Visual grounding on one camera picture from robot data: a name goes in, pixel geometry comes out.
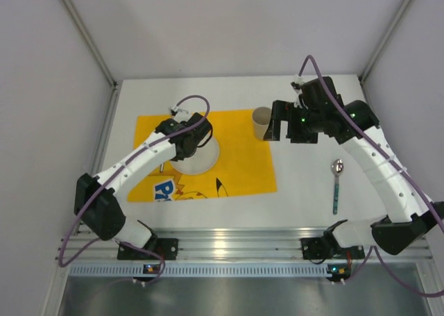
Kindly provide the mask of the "cream round plate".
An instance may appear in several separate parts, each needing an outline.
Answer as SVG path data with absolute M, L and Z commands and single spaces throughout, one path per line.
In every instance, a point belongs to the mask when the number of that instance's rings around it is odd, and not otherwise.
M 202 148 L 197 148 L 192 157 L 171 161 L 171 165 L 181 174 L 190 176 L 203 174 L 215 166 L 219 159 L 219 152 L 219 144 L 216 138 L 211 138 Z

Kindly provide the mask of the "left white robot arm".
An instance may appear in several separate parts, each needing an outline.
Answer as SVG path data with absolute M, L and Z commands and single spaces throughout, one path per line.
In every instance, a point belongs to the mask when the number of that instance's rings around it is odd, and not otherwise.
M 74 214 L 100 240 L 154 250 L 156 233 L 145 223 L 128 219 L 120 203 L 162 163 L 192 157 L 211 135 L 212 125 L 206 116 L 185 111 L 174 113 L 124 159 L 95 176 L 85 173 L 77 180 Z

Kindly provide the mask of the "yellow printed cloth placemat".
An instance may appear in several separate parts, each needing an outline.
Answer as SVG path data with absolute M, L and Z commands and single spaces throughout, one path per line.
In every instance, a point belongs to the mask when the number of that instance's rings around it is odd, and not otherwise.
M 208 172 L 185 175 L 170 162 L 154 169 L 128 194 L 130 203 L 237 197 L 277 191 L 270 145 L 253 133 L 251 110 L 214 111 L 208 116 L 219 159 Z

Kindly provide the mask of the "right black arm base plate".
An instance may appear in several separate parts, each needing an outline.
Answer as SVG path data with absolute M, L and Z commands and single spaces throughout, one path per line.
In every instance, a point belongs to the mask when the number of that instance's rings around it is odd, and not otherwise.
M 366 254 L 362 246 L 342 248 L 332 246 L 325 238 L 302 238 L 300 240 L 304 260 L 352 260 L 364 259 Z

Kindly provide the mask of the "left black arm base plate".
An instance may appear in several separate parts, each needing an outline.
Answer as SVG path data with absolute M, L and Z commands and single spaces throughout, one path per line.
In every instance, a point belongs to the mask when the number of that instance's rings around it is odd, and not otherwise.
M 177 238 L 158 238 L 157 242 L 149 250 L 162 257 L 164 260 L 175 260 L 178 255 L 179 239 Z M 142 253 L 133 248 L 119 245 L 118 260 L 156 260 L 155 256 Z

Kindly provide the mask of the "beige paper cup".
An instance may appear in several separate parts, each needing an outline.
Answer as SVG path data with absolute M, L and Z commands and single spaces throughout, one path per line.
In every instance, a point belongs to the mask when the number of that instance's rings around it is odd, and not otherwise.
M 262 141 L 271 120 L 272 110 L 268 107 L 258 107 L 252 113 L 253 133 L 256 139 Z

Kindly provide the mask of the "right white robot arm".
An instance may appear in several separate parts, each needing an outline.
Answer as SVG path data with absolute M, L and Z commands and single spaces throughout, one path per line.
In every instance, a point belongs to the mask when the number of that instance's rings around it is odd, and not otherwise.
M 344 104 L 329 76 L 293 82 L 295 102 L 276 100 L 264 140 L 280 140 L 281 123 L 287 139 L 316 144 L 323 133 L 345 149 L 360 166 L 386 209 L 386 215 L 352 221 L 343 219 L 321 238 L 327 255 L 358 246 L 376 246 L 398 255 L 443 218 L 443 202 L 433 202 L 408 182 L 407 171 L 389 146 L 379 120 L 361 100 Z

